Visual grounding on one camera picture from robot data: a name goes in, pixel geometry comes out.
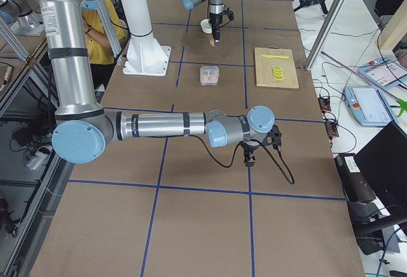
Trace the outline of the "brown egg from bowl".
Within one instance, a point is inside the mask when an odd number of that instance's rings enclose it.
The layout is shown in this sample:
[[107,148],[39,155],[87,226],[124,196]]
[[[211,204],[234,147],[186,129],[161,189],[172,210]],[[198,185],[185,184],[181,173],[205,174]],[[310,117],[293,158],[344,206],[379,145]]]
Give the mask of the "brown egg from bowl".
[[215,41],[214,39],[210,39],[210,40],[209,40],[209,43],[210,43],[210,45],[213,46],[213,47],[217,47],[218,44],[219,44],[219,43],[218,43],[217,41]]

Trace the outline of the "clear plastic egg carton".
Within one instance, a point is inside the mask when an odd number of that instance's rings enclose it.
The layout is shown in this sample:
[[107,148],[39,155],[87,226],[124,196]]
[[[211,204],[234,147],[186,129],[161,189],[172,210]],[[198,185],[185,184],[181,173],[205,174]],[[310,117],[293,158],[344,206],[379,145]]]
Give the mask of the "clear plastic egg carton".
[[219,67],[202,66],[200,68],[200,84],[202,86],[216,86],[219,81]]

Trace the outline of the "black box device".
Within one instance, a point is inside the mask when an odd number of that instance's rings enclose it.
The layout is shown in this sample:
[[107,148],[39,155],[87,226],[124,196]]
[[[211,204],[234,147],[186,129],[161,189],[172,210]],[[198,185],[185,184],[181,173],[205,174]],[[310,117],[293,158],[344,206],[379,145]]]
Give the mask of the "black box device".
[[376,196],[363,177],[354,157],[354,153],[338,154],[335,157],[336,168],[348,200],[367,204],[374,201]]

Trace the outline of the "white ceramic bowl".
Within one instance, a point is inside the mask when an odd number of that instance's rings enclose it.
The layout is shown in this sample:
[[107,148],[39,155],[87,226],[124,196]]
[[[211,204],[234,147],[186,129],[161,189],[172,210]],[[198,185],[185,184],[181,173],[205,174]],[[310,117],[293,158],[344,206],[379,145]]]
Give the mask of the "white ceramic bowl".
[[206,18],[200,22],[201,30],[202,32],[206,34],[211,34],[212,33],[212,27],[209,23],[209,20]]

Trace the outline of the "yellow plastic knife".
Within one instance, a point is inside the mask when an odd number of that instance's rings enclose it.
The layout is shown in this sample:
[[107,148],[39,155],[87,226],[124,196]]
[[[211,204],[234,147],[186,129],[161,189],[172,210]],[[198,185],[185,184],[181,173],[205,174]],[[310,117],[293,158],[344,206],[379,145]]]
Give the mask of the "yellow plastic knife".
[[279,59],[290,59],[289,55],[267,55],[267,54],[261,54],[261,57],[263,58],[279,58]]

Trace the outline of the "bamboo cutting board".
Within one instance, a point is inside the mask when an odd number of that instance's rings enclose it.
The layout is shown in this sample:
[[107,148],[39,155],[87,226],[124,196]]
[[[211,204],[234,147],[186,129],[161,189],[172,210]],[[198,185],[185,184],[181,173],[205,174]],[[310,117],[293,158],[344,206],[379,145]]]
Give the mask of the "bamboo cutting board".
[[299,83],[291,50],[254,49],[256,86],[298,89]]

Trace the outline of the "small circuit board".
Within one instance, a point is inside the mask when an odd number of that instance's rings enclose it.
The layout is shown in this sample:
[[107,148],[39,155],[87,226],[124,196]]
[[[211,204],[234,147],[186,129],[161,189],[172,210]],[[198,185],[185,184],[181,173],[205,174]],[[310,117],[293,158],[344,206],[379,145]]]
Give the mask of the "small circuit board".
[[318,98],[319,107],[321,112],[331,112],[331,100],[329,97],[319,97]]
[[325,127],[327,135],[330,139],[335,139],[339,137],[338,133],[338,123],[331,119],[325,120]]

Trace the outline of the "black tripod clamp tool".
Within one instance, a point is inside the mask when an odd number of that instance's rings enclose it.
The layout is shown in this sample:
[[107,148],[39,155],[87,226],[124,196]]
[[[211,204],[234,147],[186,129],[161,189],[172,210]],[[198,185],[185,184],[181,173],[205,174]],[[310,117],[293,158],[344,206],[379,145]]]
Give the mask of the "black tripod clamp tool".
[[309,6],[314,6],[319,4],[321,6],[324,15],[328,14],[328,9],[325,3],[326,0],[299,0],[300,5],[294,9],[294,12]]

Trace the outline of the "person in yellow shirt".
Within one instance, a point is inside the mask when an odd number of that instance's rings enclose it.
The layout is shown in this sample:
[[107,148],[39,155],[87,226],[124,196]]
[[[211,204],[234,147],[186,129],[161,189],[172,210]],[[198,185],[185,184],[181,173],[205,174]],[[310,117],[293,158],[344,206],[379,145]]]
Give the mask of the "person in yellow shirt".
[[97,11],[83,10],[81,13],[93,87],[97,89],[102,84],[106,89],[116,63],[113,51]]

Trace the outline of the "blue teach pendant near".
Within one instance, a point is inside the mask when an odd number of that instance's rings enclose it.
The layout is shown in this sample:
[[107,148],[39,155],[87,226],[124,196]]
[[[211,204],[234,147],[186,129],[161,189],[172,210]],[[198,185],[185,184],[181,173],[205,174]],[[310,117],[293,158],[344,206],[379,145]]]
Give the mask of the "blue teach pendant near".
[[384,127],[396,116],[380,91],[371,86],[347,85],[346,105],[361,126]]

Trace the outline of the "blue teach pendant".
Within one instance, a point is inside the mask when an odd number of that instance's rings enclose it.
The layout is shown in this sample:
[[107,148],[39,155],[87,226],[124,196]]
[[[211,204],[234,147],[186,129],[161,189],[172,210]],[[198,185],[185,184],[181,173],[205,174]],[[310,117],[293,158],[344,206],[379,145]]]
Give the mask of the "blue teach pendant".
[[406,68],[389,58],[377,58],[364,64],[358,73],[384,90],[390,90],[400,83],[406,84]]
[[361,126],[384,127],[396,116],[380,91],[371,86],[347,85],[346,105]]

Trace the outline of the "black monitor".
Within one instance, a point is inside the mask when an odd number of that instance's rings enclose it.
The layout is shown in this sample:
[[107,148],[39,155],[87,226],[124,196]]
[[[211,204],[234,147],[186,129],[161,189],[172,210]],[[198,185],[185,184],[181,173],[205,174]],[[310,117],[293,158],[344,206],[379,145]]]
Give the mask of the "black monitor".
[[354,158],[380,201],[401,210],[406,210],[406,153],[406,133],[391,121]]

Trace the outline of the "blue teach pendant far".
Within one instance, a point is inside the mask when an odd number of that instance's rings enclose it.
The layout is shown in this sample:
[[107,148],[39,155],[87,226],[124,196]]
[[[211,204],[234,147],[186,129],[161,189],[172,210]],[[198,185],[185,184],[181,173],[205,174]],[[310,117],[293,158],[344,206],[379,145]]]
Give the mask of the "blue teach pendant far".
[[406,84],[406,68],[389,58],[377,58],[364,64],[358,73],[384,90],[390,90],[400,83]]

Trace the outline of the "grabber stick with green tip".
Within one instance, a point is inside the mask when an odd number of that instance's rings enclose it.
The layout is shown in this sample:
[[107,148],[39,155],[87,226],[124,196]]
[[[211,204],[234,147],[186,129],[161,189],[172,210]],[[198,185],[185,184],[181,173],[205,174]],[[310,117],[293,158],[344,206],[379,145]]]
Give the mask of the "grabber stick with green tip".
[[376,88],[377,90],[380,90],[382,92],[384,92],[384,94],[386,94],[387,96],[391,97],[392,99],[394,99],[398,104],[399,104],[399,114],[397,115],[397,118],[400,118],[404,112],[406,112],[406,106],[407,103],[406,101],[404,101],[401,98],[396,97],[395,95],[391,94],[389,91],[385,90],[384,88],[382,88],[381,86],[378,86],[376,84],[374,84],[373,82],[371,82],[368,78],[364,77],[362,74],[356,72],[355,70],[353,70],[352,68],[350,68],[349,66],[341,63],[340,61],[338,61],[337,59],[333,58],[332,56],[328,55],[326,52],[322,51],[321,52],[322,55],[324,55],[325,57],[328,57],[330,60],[336,62],[338,65],[340,65],[341,67],[344,67],[345,69],[347,69],[348,71],[350,71],[352,74],[355,74],[357,76],[359,76],[361,79],[365,80],[365,82]]

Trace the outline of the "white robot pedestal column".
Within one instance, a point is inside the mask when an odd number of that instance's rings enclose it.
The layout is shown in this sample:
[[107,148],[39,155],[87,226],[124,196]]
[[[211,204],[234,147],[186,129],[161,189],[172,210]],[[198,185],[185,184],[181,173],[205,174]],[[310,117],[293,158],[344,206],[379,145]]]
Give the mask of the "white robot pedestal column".
[[147,0],[121,0],[129,28],[130,42],[123,73],[126,75],[164,76],[171,47],[155,39]]

